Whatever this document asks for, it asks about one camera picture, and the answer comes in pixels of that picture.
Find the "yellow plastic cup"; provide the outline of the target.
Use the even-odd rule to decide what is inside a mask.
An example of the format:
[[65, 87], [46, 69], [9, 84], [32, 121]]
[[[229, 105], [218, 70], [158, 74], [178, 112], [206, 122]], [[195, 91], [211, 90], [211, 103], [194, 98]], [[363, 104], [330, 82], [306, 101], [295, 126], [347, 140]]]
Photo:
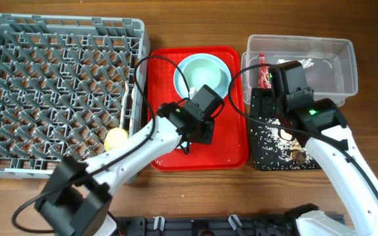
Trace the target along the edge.
[[109, 130], [104, 139], [105, 151], [121, 147], [128, 138], [128, 132], [122, 128], [116, 127]]

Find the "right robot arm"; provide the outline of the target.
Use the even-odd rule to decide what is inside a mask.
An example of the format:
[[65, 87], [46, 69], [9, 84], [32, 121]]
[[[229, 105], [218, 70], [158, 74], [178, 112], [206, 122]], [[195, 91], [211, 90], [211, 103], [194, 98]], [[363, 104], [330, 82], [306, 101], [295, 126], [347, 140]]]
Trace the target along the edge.
[[268, 67], [272, 94], [265, 112], [275, 115], [320, 165], [359, 235], [378, 235], [378, 179], [366, 163], [345, 116], [329, 98], [314, 99], [303, 66]]

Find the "white plastic spoon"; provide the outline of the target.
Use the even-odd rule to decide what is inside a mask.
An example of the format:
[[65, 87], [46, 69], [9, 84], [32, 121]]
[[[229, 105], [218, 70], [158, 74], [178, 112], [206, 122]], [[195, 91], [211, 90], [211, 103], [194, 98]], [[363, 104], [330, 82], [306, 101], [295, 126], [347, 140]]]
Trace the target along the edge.
[[120, 128], [127, 130], [128, 121], [126, 119], [126, 111], [127, 111], [127, 104], [128, 104], [128, 95], [129, 95], [129, 86], [127, 82], [124, 82], [121, 89], [124, 89], [121, 99], [121, 113], [120, 113]]

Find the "light green small bowl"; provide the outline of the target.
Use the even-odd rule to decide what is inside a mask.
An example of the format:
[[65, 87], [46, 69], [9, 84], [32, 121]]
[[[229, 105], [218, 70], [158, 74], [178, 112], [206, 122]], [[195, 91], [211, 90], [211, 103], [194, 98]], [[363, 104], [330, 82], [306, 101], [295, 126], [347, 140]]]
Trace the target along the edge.
[[190, 90], [198, 91], [204, 85], [215, 89], [221, 81], [219, 65], [208, 59], [195, 59], [189, 62], [183, 72]]

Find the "food scraps and rice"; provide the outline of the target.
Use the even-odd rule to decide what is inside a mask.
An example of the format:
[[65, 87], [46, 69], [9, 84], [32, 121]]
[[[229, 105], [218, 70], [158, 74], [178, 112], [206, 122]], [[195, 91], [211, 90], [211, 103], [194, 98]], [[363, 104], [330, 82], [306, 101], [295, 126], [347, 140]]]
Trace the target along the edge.
[[253, 164], [257, 170], [319, 168], [297, 139], [280, 128], [251, 123], [249, 135]]

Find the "light blue plate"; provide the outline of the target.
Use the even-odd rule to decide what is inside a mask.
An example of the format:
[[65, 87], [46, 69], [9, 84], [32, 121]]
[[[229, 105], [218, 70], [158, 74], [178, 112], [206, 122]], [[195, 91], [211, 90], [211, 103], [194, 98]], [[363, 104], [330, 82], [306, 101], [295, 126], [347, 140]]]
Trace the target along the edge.
[[[187, 64], [195, 59], [208, 59], [212, 60], [217, 63], [221, 70], [221, 81], [217, 88], [213, 89], [221, 98], [225, 98], [228, 94], [228, 86], [231, 81], [231, 73], [228, 66], [217, 56], [213, 56], [212, 54], [193, 54], [189, 57], [186, 57], [179, 65], [179, 69], [181, 72], [184, 71]], [[175, 70], [173, 74], [173, 84], [175, 86], [175, 90], [181, 98], [189, 97], [189, 86], [186, 79], [184, 79], [178, 69]]]

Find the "white napkin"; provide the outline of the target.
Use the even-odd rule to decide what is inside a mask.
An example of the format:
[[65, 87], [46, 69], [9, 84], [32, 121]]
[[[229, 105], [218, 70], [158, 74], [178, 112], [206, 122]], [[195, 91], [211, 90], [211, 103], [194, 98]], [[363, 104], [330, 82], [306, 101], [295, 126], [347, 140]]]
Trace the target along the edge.
[[[282, 64], [282, 63], [286, 63], [286, 62], [288, 62], [288, 60], [279, 59], [277, 61], [277, 64]], [[301, 63], [301, 65], [304, 69], [310, 68], [314, 65], [314, 62], [312, 61], [311, 58], [299, 60], [299, 63]]]

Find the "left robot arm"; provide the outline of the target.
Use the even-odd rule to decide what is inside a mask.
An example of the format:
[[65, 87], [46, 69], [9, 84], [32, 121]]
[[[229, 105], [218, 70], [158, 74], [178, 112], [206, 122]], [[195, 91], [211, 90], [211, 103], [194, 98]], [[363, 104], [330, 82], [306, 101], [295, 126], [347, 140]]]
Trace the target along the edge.
[[204, 85], [183, 105], [162, 104], [156, 116], [120, 147], [83, 162], [64, 158], [35, 209], [57, 235], [112, 235], [118, 226], [109, 207], [121, 186], [182, 143], [202, 143], [213, 131], [212, 115], [223, 104], [223, 99]]

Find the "red snack wrapper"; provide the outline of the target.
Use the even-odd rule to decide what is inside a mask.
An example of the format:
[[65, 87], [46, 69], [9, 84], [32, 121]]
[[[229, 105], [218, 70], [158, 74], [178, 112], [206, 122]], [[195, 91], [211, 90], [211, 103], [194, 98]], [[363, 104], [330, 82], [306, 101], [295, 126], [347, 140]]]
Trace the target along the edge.
[[[259, 54], [260, 64], [266, 64], [266, 58], [263, 53]], [[259, 68], [259, 88], [270, 89], [271, 88], [270, 76], [268, 72], [268, 66], [263, 66]]]

